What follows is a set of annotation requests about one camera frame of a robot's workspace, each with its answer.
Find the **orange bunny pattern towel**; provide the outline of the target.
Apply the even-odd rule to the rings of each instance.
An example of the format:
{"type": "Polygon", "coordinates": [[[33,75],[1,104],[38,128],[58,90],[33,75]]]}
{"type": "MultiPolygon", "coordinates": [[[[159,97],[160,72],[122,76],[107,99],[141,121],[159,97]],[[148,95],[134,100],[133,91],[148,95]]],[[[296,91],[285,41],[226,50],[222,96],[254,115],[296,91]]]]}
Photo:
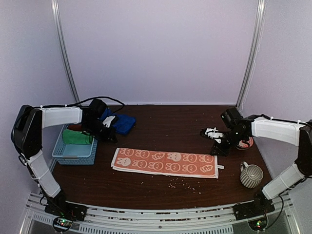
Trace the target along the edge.
{"type": "Polygon", "coordinates": [[[150,175],[218,178],[217,156],[117,148],[111,162],[114,170],[150,175]]]}

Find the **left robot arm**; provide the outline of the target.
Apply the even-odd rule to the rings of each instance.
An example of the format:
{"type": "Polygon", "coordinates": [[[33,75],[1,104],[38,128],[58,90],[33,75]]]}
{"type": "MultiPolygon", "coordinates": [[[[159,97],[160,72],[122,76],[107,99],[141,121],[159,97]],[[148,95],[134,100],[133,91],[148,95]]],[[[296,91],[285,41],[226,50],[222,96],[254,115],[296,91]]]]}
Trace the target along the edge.
{"type": "Polygon", "coordinates": [[[66,195],[54,179],[42,151],[42,130],[64,124],[81,124],[83,132],[96,140],[117,143],[116,130],[105,125],[100,117],[107,105],[103,97],[89,98],[69,105],[21,106],[11,131],[11,141],[19,154],[20,161],[27,167],[32,179],[43,190],[52,210],[59,216],[70,212],[66,195]]]}

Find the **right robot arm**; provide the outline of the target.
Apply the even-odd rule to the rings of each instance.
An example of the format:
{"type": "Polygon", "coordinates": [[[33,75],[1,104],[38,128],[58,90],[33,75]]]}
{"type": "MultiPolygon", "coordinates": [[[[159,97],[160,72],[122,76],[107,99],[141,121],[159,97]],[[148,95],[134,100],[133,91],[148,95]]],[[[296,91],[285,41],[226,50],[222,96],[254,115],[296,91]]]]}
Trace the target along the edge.
{"type": "Polygon", "coordinates": [[[228,156],[241,141],[255,139],[269,169],[279,169],[274,179],[254,196],[250,211],[262,214],[271,201],[312,176],[312,122],[285,120],[265,114],[243,117],[237,108],[220,115],[227,130],[206,128],[203,135],[214,140],[210,153],[228,156]]]}

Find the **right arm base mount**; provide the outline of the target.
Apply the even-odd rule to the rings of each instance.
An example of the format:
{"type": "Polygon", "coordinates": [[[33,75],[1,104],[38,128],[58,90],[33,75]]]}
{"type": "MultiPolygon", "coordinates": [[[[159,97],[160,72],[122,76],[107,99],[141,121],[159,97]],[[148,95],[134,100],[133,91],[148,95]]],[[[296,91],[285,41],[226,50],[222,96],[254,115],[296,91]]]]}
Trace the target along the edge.
{"type": "Polygon", "coordinates": [[[253,231],[264,231],[269,226],[268,213],[275,211],[275,207],[269,204],[265,208],[257,208],[254,201],[237,203],[233,206],[236,220],[248,221],[249,228],[253,231]]]}

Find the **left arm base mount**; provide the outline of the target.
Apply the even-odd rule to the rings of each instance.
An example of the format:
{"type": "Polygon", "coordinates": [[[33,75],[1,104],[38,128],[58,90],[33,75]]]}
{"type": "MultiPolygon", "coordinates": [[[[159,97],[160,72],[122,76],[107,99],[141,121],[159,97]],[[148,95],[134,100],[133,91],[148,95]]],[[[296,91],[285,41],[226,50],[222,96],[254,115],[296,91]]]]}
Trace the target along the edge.
{"type": "Polygon", "coordinates": [[[55,216],[52,221],[54,230],[58,233],[64,233],[71,229],[74,222],[84,221],[87,207],[84,205],[66,203],[65,211],[63,211],[55,205],[48,203],[44,211],[55,216]]]}

